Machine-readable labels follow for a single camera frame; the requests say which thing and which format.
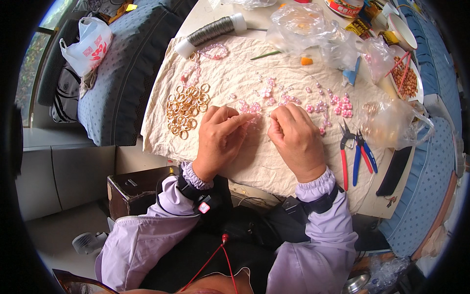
lavender jacket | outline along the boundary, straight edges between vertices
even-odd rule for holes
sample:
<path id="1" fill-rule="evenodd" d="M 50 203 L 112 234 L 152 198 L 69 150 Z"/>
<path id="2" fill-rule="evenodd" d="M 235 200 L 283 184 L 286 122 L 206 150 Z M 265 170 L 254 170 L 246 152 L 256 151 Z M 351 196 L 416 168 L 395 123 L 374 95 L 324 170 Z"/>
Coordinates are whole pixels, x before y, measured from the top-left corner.
<path id="1" fill-rule="evenodd" d="M 208 188 L 183 162 L 183 176 L 198 189 Z M 315 181 L 299 183 L 297 197 L 313 201 L 331 193 L 335 176 L 327 168 Z M 160 204 L 176 215 L 193 213 L 193 201 L 178 190 L 178 177 L 163 181 Z M 138 288 L 160 258 L 193 229 L 198 216 L 169 215 L 158 204 L 150 206 L 145 215 L 125 216 L 116 220 L 95 263 L 96 278 L 115 289 Z M 311 213 L 305 233 L 310 242 L 284 242 L 276 250 L 276 260 L 268 275 L 267 294 L 340 293 L 355 258 L 351 214 L 345 193 L 338 192 L 333 207 L 323 213 Z"/>

white table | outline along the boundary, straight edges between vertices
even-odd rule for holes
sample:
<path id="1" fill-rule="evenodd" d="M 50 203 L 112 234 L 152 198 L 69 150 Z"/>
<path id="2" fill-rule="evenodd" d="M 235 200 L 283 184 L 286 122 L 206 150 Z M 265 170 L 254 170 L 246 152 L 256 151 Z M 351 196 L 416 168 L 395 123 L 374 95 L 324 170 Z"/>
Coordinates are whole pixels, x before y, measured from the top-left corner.
<path id="1" fill-rule="evenodd" d="M 273 6 L 265 8 L 255 8 L 254 10 L 248 11 L 244 10 L 241 5 L 223 5 L 220 3 L 220 0 L 199 0 L 189 13 L 186 20 L 184 21 L 180 30 L 176 34 L 176 37 L 187 36 L 208 23 L 218 20 L 221 17 L 229 16 L 239 12 L 243 14 L 248 28 L 267 29 L 271 24 L 270 16 L 272 15 L 272 13 L 276 11 L 282 3 L 293 2 L 293 0 L 280 0 Z M 352 19 L 343 18 L 335 14 L 331 9 L 326 6 L 324 0 L 312 0 L 312 2 L 319 4 L 323 8 L 324 15 L 327 19 L 337 20 L 340 26 L 342 27 L 347 26 L 352 21 Z M 379 25 L 378 23 L 372 23 L 372 25 L 373 29 L 375 29 L 376 31 L 378 31 L 379 29 L 384 30 L 384 27 L 381 27 L 381 25 Z M 264 40 L 265 35 L 266 32 L 252 30 L 247 30 L 238 34 L 238 36 L 240 37 L 248 37 L 260 40 Z M 317 48 L 309 48 L 307 52 L 311 55 L 319 55 Z M 372 83 L 369 71 L 363 61 L 360 62 L 358 75 L 366 81 Z M 377 86 L 381 88 L 384 92 L 386 92 L 391 98 L 398 98 L 397 92 L 393 88 L 393 84 L 389 78 L 382 79 L 381 81 L 379 81 Z M 359 209 L 360 214 L 377 216 L 382 218 L 391 218 L 393 212 L 395 211 L 395 208 L 398 204 L 398 201 L 401 197 L 406 181 L 408 179 L 409 171 L 411 168 L 411 161 L 413 160 L 414 149 L 411 152 L 407 166 L 405 168 L 405 171 L 403 172 L 403 175 L 399 181 L 397 188 L 395 189 L 395 192 L 390 196 L 397 197 L 397 201 L 393 203 L 389 208 L 387 208 L 386 205 L 389 201 L 385 200 L 384 197 L 377 197 L 375 195 L 375 192 L 377 191 L 377 188 L 379 187 L 380 183 L 382 182 L 385 176 L 385 173 L 392 159 L 392 154 L 393 150 L 385 150 L 382 163 L 378 167 L 378 173 L 376 174 L 374 181 L 372 182 L 372 185 L 364 200 L 363 205 Z"/>

elastic cuff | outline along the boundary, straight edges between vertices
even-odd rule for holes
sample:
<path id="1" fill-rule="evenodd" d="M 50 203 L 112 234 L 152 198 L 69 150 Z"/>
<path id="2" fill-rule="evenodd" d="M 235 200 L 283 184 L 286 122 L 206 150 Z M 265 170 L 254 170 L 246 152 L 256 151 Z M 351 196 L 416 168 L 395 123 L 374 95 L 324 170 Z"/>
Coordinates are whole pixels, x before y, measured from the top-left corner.
<path id="1" fill-rule="evenodd" d="M 298 183 L 295 188 L 297 198 L 304 202 L 317 200 L 324 194 L 330 194 L 335 186 L 336 179 L 333 172 L 327 167 L 325 172 L 316 180 L 308 183 Z"/>
<path id="2" fill-rule="evenodd" d="M 183 178 L 189 181 L 198 190 L 207 190 L 214 187 L 214 181 L 204 182 L 194 173 L 193 163 L 189 161 L 181 162 L 181 168 L 183 169 Z"/>

wire cutters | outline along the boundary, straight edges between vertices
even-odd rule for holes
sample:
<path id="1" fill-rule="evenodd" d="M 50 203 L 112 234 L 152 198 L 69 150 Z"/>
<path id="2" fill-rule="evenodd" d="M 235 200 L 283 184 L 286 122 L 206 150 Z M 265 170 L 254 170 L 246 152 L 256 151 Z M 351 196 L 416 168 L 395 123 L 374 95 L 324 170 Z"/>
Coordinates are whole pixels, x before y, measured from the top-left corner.
<path id="1" fill-rule="evenodd" d="M 339 145 L 339 148 L 341 149 L 341 161 L 343 163 L 343 178 L 344 178 L 344 181 L 345 181 L 345 191 L 348 191 L 348 165 L 346 164 L 345 146 L 348 147 L 349 149 L 352 149 L 353 146 L 352 145 L 351 146 L 346 145 L 346 142 L 349 139 L 355 140 L 356 135 L 351 134 L 351 132 L 349 131 L 348 125 L 346 124 L 345 119 L 343 119 L 343 122 L 345 123 L 345 127 L 343 127 L 341 125 L 341 123 L 338 123 L 339 127 L 341 129 L 341 133 L 343 134 L 343 138 L 341 138 L 341 143 Z"/>
<path id="2" fill-rule="evenodd" d="M 369 146 L 367 146 L 366 141 L 362 137 L 362 133 L 358 131 L 356 133 L 356 154 L 354 155 L 354 167 L 352 170 L 352 185 L 355 187 L 357 184 L 357 175 L 359 173 L 359 163 L 360 163 L 360 155 L 364 158 L 366 162 L 367 168 L 369 172 L 372 173 L 372 167 L 374 168 L 374 172 L 377 173 L 377 164 L 372 151 L 370 150 Z"/>

red cord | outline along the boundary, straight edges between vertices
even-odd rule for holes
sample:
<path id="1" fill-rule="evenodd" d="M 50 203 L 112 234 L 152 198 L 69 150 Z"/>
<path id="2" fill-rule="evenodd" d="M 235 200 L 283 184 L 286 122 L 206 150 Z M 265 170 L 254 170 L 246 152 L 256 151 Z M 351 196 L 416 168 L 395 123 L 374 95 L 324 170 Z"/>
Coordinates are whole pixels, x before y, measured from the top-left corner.
<path id="1" fill-rule="evenodd" d="M 232 267 L 230 266 L 230 261 L 228 260 L 228 255 L 227 255 L 227 251 L 225 250 L 224 248 L 224 243 L 227 242 L 228 240 L 228 235 L 227 234 L 224 234 L 222 236 L 222 244 L 217 247 L 217 249 L 214 251 L 214 253 L 209 257 L 209 259 L 206 261 L 206 263 L 203 265 L 203 267 L 201 267 L 201 269 L 197 272 L 197 274 L 194 275 L 194 277 L 189 281 L 189 283 L 186 284 L 186 286 L 184 286 L 181 291 L 184 291 L 186 290 L 186 288 L 194 281 L 194 279 L 199 275 L 199 273 L 201 273 L 201 271 L 206 267 L 206 265 L 209 263 L 209 261 L 211 261 L 211 259 L 214 257 L 214 255 L 217 253 L 217 251 L 219 249 L 223 249 L 224 250 L 224 253 L 225 253 L 225 257 L 227 258 L 227 263 L 228 263 L 228 269 L 230 270 L 230 276 L 232 277 L 232 282 L 234 283 L 234 288 L 235 288 L 235 294 L 238 294 L 238 290 L 236 288 L 236 284 L 235 284 L 235 277 L 232 273 Z"/>

